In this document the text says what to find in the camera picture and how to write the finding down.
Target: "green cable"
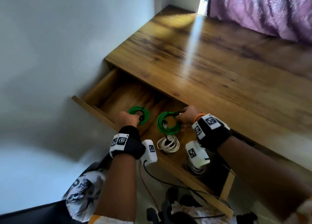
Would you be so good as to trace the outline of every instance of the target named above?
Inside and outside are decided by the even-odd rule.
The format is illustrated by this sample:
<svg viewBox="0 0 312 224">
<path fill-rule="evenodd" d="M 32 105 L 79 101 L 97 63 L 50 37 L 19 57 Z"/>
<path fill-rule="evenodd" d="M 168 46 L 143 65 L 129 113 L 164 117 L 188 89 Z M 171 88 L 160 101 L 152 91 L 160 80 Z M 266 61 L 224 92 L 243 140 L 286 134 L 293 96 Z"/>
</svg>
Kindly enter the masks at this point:
<svg viewBox="0 0 312 224">
<path fill-rule="evenodd" d="M 164 134 L 168 134 L 168 135 L 174 135 L 177 132 L 180 131 L 181 129 L 181 123 L 176 123 L 176 125 L 174 127 L 167 127 L 164 128 L 162 125 L 162 121 L 168 117 L 168 116 L 173 116 L 174 118 L 176 117 L 176 113 L 174 112 L 163 112 L 161 113 L 158 118 L 157 118 L 157 127 L 159 129 L 160 132 L 164 133 Z"/>
<path fill-rule="evenodd" d="M 129 114 L 134 115 L 136 112 L 141 111 L 143 113 L 144 120 L 140 121 L 138 125 L 143 125 L 149 119 L 149 111 L 146 110 L 144 107 L 131 107 L 128 111 Z"/>
</svg>

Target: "pink curtain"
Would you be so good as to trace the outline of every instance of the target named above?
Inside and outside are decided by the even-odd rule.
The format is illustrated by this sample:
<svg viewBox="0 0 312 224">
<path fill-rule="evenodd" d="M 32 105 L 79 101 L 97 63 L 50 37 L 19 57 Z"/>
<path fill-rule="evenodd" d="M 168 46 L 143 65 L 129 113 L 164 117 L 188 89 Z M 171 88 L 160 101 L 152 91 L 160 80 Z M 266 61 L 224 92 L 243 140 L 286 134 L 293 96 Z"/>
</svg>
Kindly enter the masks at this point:
<svg viewBox="0 0 312 224">
<path fill-rule="evenodd" d="M 312 0 L 211 0 L 210 17 L 312 45 Z"/>
</svg>

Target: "white sensor device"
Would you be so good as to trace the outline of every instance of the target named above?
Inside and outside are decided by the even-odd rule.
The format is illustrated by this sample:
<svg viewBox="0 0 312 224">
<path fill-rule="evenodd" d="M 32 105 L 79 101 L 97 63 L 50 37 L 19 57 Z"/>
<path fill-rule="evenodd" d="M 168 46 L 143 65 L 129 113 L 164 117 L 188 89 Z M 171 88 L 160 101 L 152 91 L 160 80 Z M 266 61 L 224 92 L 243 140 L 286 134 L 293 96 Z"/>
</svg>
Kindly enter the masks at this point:
<svg viewBox="0 0 312 224">
<path fill-rule="evenodd" d="M 146 160 L 145 165 L 149 165 L 151 163 L 157 162 L 157 154 L 155 150 L 155 146 L 153 144 L 153 141 L 150 139 L 145 139 L 142 144 L 146 147 L 145 153 L 141 157 L 142 164 Z"/>
<path fill-rule="evenodd" d="M 191 141 L 185 145 L 190 161 L 196 168 L 200 168 L 210 163 L 210 159 L 205 149 L 201 147 L 198 141 Z"/>
</svg>

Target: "orange thread bracelet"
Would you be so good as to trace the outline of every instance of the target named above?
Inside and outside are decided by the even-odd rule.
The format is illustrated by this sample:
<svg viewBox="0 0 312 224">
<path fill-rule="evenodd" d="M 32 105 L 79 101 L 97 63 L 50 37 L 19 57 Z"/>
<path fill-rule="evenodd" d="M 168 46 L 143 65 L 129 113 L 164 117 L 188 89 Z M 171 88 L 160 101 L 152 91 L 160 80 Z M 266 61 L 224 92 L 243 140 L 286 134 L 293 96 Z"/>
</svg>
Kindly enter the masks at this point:
<svg viewBox="0 0 312 224">
<path fill-rule="evenodd" d="M 193 121 L 193 124 L 195 123 L 195 121 L 197 120 L 197 118 L 198 117 L 200 117 L 200 116 L 204 116 L 205 114 L 204 113 L 200 113 L 200 114 L 198 114 L 196 117 L 195 117 L 195 119 L 194 119 L 194 121 Z"/>
</svg>

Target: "wooden drawer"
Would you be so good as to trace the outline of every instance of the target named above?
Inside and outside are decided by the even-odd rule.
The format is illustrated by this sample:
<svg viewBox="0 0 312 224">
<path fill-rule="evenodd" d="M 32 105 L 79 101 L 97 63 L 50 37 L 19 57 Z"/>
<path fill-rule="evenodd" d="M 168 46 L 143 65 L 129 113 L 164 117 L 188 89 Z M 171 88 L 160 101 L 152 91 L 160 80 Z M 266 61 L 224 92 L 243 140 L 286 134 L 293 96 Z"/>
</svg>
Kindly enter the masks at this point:
<svg viewBox="0 0 312 224">
<path fill-rule="evenodd" d="M 139 126 L 138 130 L 142 140 L 151 139 L 155 146 L 157 141 L 164 136 L 156 126 L 158 115 L 164 111 L 180 111 L 187 106 L 116 68 L 112 69 L 82 99 L 76 96 L 73 96 L 72 99 L 113 129 L 115 129 L 115 117 L 120 111 L 128 111 L 133 106 L 145 106 L 150 112 L 150 118 L 144 125 Z M 169 117 L 168 124 L 173 126 L 174 119 Z M 172 154 L 156 149 L 158 164 L 190 188 L 205 191 L 226 201 L 234 181 L 234 175 L 217 158 L 212 159 L 202 179 L 199 180 L 191 175 L 185 170 L 187 158 L 185 144 L 196 140 L 196 134 L 190 129 L 185 133 L 179 132 L 176 136 L 180 141 L 180 149 Z M 209 194 L 200 194 L 227 216 L 233 215 L 233 211 L 215 197 Z"/>
</svg>

